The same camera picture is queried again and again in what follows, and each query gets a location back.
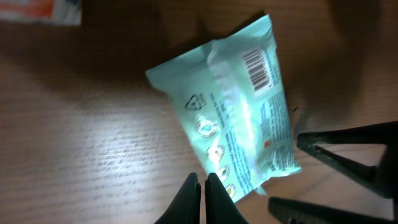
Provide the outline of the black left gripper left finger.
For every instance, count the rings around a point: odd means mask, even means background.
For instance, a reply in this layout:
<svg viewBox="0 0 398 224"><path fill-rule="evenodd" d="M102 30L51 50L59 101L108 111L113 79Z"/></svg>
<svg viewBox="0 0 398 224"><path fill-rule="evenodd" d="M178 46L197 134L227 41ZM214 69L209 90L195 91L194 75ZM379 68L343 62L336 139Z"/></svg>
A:
<svg viewBox="0 0 398 224"><path fill-rule="evenodd" d="M199 224L201 185L197 173L190 173L169 207L155 224Z"/></svg>

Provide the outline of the mint green wipes pack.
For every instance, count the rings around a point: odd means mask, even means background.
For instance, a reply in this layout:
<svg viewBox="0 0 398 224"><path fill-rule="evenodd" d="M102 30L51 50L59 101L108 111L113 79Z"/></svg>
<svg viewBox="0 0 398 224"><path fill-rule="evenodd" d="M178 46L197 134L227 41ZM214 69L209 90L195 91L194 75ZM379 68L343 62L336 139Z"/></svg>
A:
<svg viewBox="0 0 398 224"><path fill-rule="evenodd" d="M166 93L206 173L233 201L301 171L270 16L146 72Z"/></svg>

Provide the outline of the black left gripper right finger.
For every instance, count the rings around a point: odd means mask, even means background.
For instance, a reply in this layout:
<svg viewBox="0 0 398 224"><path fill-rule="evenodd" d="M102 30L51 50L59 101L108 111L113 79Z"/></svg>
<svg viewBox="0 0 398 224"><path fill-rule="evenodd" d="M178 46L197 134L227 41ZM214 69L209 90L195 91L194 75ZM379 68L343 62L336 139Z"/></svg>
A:
<svg viewBox="0 0 398 224"><path fill-rule="evenodd" d="M207 224L248 224L215 173L205 181Z"/></svg>

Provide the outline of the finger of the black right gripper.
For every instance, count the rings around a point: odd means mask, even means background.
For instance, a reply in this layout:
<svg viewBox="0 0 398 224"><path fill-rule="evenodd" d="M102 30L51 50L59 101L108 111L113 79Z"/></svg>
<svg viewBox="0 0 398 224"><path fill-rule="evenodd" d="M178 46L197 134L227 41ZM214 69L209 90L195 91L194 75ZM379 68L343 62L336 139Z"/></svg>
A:
<svg viewBox="0 0 398 224"><path fill-rule="evenodd" d="M269 213L287 224L397 224L397 220L370 217L297 200L271 197Z"/></svg>
<svg viewBox="0 0 398 224"><path fill-rule="evenodd" d="M378 164L356 159L369 145L383 145ZM300 133L297 147L370 191L387 199L397 198L397 121L325 132Z"/></svg>

